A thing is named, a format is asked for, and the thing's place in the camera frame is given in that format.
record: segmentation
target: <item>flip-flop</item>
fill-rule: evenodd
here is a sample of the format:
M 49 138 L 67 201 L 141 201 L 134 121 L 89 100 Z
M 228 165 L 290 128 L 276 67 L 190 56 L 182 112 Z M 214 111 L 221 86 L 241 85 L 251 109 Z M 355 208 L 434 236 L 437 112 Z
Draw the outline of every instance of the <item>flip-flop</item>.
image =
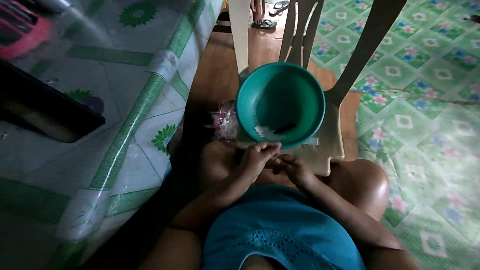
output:
M 272 22 L 271 20 L 263 20 L 260 24 L 253 23 L 253 28 L 260 28 L 260 29 L 272 29 L 276 26 L 276 22 Z
M 280 12 L 286 10 L 288 6 L 290 5 L 290 0 L 285 0 L 285 1 L 279 1 L 273 5 L 273 12 L 269 11 L 268 13 L 270 16 L 276 16 Z

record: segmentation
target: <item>chair backrest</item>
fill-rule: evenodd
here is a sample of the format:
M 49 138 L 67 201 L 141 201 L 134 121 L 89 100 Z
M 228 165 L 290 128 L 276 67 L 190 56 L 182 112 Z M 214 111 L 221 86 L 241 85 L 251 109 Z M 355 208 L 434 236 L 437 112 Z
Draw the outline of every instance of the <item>chair backrest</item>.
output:
M 347 66 L 335 86 L 325 92 L 327 102 L 340 106 L 343 98 L 393 25 L 406 2 L 407 0 L 373 1 L 367 22 Z M 298 5 L 298 18 L 295 3 Z M 228 1 L 240 83 L 248 75 L 249 4 L 250 0 Z M 324 0 L 290 0 L 278 61 L 287 59 L 287 62 L 301 65 L 307 69 L 323 4 Z M 297 24 L 296 33 L 294 33 L 295 22 Z
M 298 3 L 298 18 L 296 16 L 295 3 Z M 323 0 L 290 0 L 290 8 L 288 9 L 287 20 L 285 22 L 282 47 L 278 61 L 285 61 L 288 51 L 290 50 L 287 62 L 303 66 L 304 69 L 308 68 L 313 40 L 315 39 L 323 5 Z M 297 21 L 297 31 L 294 34 L 295 20 Z

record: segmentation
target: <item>foot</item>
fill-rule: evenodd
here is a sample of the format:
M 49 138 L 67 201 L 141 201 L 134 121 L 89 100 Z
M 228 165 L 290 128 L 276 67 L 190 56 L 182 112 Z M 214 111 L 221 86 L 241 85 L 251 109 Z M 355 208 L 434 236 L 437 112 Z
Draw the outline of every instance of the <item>foot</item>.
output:
M 261 0 L 254 0 L 254 2 L 255 2 L 254 9 L 252 9 L 253 22 L 259 25 L 259 24 L 262 23 L 262 21 L 264 19 L 265 11 L 262 8 L 262 1 Z

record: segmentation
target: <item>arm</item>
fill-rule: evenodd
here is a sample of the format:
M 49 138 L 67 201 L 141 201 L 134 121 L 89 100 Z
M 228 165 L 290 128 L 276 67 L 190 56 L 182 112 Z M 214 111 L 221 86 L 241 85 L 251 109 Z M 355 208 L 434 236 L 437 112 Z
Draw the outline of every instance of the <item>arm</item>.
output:
M 255 182 L 280 143 L 248 147 L 238 170 L 185 206 L 158 239 L 139 270 L 197 270 L 202 262 L 202 237 L 210 224 Z
M 420 269 L 395 236 L 319 181 L 302 160 L 281 155 L 275 163 L 301 191 L 327 208 L 330 216 L 345 228 L 362 251 L 368 269 Z

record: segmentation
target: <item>tablecloth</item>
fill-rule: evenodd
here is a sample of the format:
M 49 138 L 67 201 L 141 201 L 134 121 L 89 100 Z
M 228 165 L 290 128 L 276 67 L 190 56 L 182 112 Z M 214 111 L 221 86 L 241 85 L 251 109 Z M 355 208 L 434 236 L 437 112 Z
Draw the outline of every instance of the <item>tablecloth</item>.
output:
M 222 0 L 68 0 L 12 63 L 101 113 L 72 144 L 0 122 L 2 269 L 71 269 L 162 184 Z

